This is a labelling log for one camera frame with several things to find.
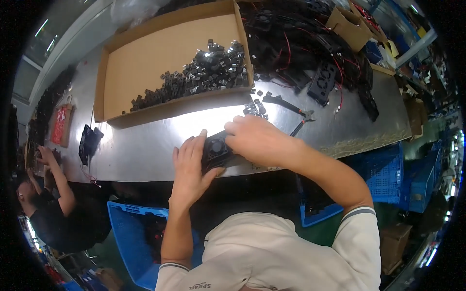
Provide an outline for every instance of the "stainless steel table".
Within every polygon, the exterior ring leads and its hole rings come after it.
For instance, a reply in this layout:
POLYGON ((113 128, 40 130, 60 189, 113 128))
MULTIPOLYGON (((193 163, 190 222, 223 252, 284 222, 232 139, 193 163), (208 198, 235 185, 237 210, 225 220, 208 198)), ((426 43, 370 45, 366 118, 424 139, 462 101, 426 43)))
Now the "stainless steel table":
MULTIPOLYGON (((92 113, 100 47, 89 53, 78 65, 70 93, 75 105, 67 149, 49 143, 64 155, 64 171, 70 181, 86 182, 90 174, 103 181, 170 181, 174 169, 171 162, 173 147, 185 139, 207 129, 208 135, 223 130, 225 122, 243 115, 244 106, 230 106, 193 112, 165 120, 155 121, 127 129, 116 129, 106 122, 95 123, 92 113), (90 168, 81 165, 78 157, 79 141, 85 124, 98 127, 105 135, 100 141, 90 168)), ((257 82, 256 91, 270 91, 303 110, 314 110, 315 122, 306 123, 296 137, 315 149, 339 158, 376 149, 411 136, 408 116, 393 77, 374 71, 372 95, 380 116, 371 122, 359 96, 343 89, 343 106, 340 91, 332 91, 330 104, 324 108, 301 92, 296 96, 291 89, 273 83, 257 82)), ((261 97, 252 95, 253 99, 261 97)), ((302 117, 271 103, 263 103, 269 121, 286 133, 291 133, 302 117)), ((276 170, 253 165, 242 157, 235 158, 223 176, 246 175, 276 170)))

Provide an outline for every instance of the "wire cutters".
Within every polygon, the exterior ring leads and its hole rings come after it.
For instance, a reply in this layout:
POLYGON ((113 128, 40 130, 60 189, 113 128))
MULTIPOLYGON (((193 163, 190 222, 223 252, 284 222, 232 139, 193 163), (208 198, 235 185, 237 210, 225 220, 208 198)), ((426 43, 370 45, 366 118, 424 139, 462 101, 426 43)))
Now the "wire cutters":
POLYGON ((277 97, 264 96, 262 98, 262 102, 273 103, 273 104, 280 105, 280 106, 282 106, 282 107, 284 107, 284 108, 286 108, 288 110, 291 110, 291 111, 293 111, 293 112, 295 112, 295 113, 297 113, 297 114, 299 114, 299 115, 301 115, 303 117, 303 120, 298 124, 298 126, 296 126, 296 128, 293 130, 293 132, 290 134, 290 136, 295 136, 306 122, 315 121, 315 119, 312 117, 312 114, 314 113, 313 110, 302 111, 301 109, 297 108, 295 105, 293 105, 291 103, 288 103, 285 100, 283 100, 281 98, 281 96, 279 97, 279 95, 277 97))

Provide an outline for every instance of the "person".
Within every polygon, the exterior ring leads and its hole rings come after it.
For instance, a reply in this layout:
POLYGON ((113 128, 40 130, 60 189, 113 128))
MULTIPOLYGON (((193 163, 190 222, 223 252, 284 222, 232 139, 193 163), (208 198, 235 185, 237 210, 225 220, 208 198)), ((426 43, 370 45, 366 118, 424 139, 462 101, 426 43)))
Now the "person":
POLYGON ((155 290, 378 290, 379 233, 364 180, 263 118, 236 116, 225 130, 226 143, 235 153, 304 175, 343 206, 334 243, 325 247, 308 242, 298 237, 290 220, 273 214, 238 213, 206 235, 202 264, 191 270, 189 209, 223 170, 201 174, 204 129, 173 151, 175 178, 155 290))
POLYGON ((93 197, 77 199, 65 175, 49 148, 39 146, 44 164, 44 187, 41 188, 32 171, 20 181, 16 195, 22 211, 37 236, 48 246, 64 253, 87 250, 101 243, 110 232, 106 202, 93 197), (56 199, 52 188, 58 189, 56 199))

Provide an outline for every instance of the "forearm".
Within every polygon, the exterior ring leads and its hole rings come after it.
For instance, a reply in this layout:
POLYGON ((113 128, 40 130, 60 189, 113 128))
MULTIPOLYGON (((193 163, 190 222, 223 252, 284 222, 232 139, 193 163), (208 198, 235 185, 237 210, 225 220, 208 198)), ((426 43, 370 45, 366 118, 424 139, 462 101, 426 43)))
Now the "forearm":
POLYGON ((75 195, 68 185, 68 180, 63 174, 62 169, 58 165, 57 161, 50 162, 50 171, 55 179, 55 184, 57 186, 58 192, 60 193, 60 198, 66 199, 69 203, 75 202, 75 195))
POLYGON ((362 205, 373 207, 367 184, 352 168, 307 146, 303 141, 297 143, 299 150, 289 160, 290 170, 317 183, 345 211, 362 205))
POLYGON ((170 207, 160 255, 162 264, 179 263, 190 268, 192 256, 191 219, 188 209, 170 207))

